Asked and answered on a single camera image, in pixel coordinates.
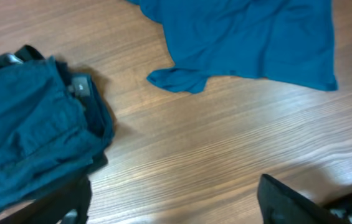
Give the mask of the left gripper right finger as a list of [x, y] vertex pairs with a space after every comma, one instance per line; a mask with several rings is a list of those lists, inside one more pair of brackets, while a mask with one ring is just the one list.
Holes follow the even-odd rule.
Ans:
[[264, 224], [346, 224], [268, 174], [260, 176], [257, 200]]

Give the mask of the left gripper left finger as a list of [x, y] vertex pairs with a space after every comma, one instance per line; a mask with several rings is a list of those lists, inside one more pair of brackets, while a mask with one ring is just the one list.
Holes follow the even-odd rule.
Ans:
[[91, 198], [91, 183], [84, 176], [3, 218], [0, 224], [86, 224]]

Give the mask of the blue polo shirt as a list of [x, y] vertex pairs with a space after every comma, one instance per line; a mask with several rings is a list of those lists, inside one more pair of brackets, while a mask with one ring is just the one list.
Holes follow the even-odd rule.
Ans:
[[148, 81], [200, 93], [213, 76], [338, 88], [332, 3], [326, 0], [134, 0], [162, 25], [174, 66]]

